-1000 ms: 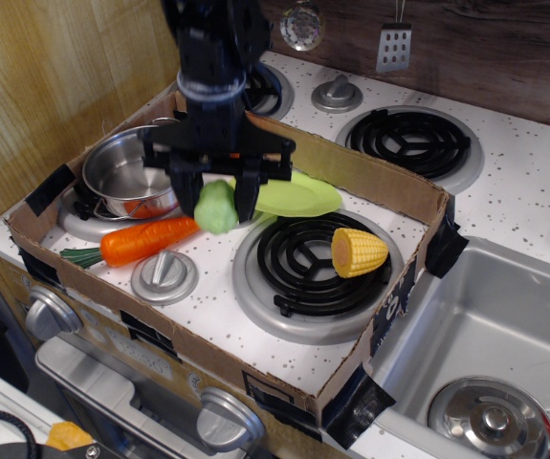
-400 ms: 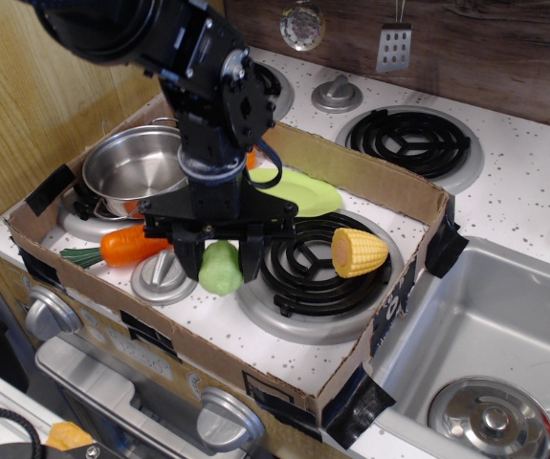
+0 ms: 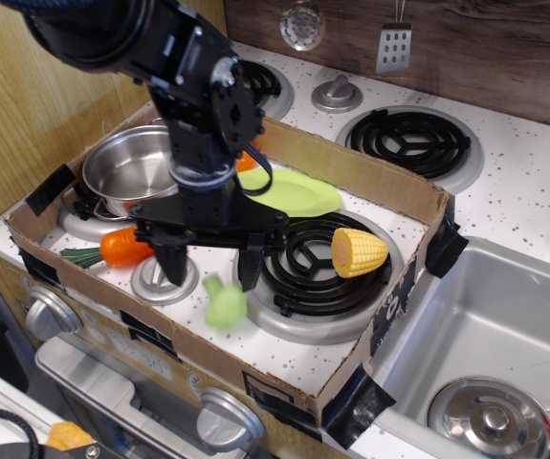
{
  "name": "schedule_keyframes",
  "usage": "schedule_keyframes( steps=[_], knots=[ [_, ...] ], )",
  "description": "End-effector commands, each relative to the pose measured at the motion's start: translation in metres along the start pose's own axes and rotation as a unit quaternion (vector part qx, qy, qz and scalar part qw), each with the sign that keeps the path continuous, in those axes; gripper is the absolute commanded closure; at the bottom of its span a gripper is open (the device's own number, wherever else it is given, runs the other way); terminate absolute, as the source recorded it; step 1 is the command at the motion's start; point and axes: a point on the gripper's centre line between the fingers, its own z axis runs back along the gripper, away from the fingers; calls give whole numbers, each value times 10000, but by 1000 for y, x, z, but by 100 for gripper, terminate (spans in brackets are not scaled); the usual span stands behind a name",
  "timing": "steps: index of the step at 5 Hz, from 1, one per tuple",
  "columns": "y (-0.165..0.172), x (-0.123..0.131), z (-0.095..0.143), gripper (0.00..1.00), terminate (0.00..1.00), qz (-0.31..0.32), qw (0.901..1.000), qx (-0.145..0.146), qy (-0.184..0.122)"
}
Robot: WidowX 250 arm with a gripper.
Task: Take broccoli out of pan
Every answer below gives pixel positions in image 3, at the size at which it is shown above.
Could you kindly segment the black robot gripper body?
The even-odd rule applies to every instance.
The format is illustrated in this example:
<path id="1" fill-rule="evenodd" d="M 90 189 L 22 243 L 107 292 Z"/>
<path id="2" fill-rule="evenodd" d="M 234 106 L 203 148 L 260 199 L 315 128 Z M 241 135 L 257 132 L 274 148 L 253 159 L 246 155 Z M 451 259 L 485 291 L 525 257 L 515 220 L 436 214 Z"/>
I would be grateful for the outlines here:
<path id="1" fill-rule="evenodd" d="M 282 212 L 254 207 L 233 181 L 206 192 L 181 186 L 173 195 L 140 201 L 129 214 L 137 240 L 151 248 L 161 243 L 240 250 L 250 233 L 264 233 L 269 252 L 276 251 L 289 224 Z"/>

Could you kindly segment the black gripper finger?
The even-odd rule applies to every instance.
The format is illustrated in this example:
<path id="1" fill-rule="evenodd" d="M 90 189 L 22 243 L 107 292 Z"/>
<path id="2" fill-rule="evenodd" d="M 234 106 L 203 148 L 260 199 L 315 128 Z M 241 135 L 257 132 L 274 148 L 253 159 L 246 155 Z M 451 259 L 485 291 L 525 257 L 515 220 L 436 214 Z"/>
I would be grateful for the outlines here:
<path id="1" fill-rule="evenodd" d="M 167 280 L 182 286 L 187 279 L 187 246 L 156 243 L 152 246 Z"/>
<path id="2" fill-rule="evenodd" d="M 245 246 L 238 252 L 237 276 L 243 292 L 255 288 L 268 254 L 265 234 L 250 233 Z"/>

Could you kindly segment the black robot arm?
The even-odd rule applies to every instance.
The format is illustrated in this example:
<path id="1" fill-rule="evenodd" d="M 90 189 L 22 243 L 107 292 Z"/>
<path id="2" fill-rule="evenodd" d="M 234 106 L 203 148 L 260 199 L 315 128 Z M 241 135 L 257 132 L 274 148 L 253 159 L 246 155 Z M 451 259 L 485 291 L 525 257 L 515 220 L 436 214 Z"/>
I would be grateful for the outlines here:
<path id="1" fill-rule="evenodd" d="M 121 73 L 145 85 L 168 129 L 168 168 L 178 189 L 130 209 L 136 236 L 167 279 L 181 285 L 190 245 L 239 252 L 237 275 L 253 289 L 265 257 L 284 245 L 287 215 L 258 204 L 236 162 L 264 131 L 231 42 L 177 1 L 12 1 L 34 39 L 88 73 Z"/>

